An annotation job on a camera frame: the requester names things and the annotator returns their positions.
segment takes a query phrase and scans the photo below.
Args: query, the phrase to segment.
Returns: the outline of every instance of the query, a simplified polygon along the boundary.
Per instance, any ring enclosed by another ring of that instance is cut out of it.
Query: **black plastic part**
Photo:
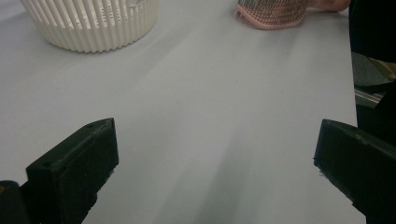
[[[0,181],[0,223],[30,224],[20,186],[16,182]]]
[[[396,147],[345,123],[323,120],[314,164],[367,217],[396,223]]]
[[[22,200],[13,196],[2,208],[18,203],[13,211],[23,215],[24,201],[32,224],[80,224],[118,164],[114,119],[88,124],[29,165]]]

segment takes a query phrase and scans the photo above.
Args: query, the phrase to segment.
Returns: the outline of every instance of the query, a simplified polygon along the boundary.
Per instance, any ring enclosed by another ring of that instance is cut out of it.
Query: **white surface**
[[[86,224],[364,223],[312,159],[322,119],[356,124],[347,17],[265,32],[233,5],[161,1],[143,39],[87,55],[2,1],[0,178],[114,117],[120,165]]]

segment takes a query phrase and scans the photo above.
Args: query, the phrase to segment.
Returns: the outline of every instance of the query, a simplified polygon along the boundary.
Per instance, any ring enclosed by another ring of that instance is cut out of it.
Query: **table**
[[[102,54],[45,42],[0,3],[0,176],[98,119],[120,165],[84,223],[364,223],[313,165],[322,119],[356,124],[346,13],[261,31],[235,1],[161,1],[158,23]]]

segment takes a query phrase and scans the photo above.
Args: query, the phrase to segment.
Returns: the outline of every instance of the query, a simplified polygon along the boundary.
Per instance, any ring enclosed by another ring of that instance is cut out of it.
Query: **pink object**
[[[239,0],[236,8],[257,28],[275,30],[298,25],[307,7],[342,11],[349,3],[350,0]]]

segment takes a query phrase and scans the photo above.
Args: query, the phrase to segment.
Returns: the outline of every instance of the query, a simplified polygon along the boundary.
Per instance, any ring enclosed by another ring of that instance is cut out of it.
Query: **black object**
[[[19,189],[0,182],[0,210],[7,210],[0,213],[1,224],[81,223],[118,164],[114,119],[82,127],[29,165],[28,181]]]
[[[396,223],[396,147],[345,123],[323,120],[314,164],[366,215]]]
[[[352,0],[349,5],[349,36],[353,52],[396,63],[394,0]]]

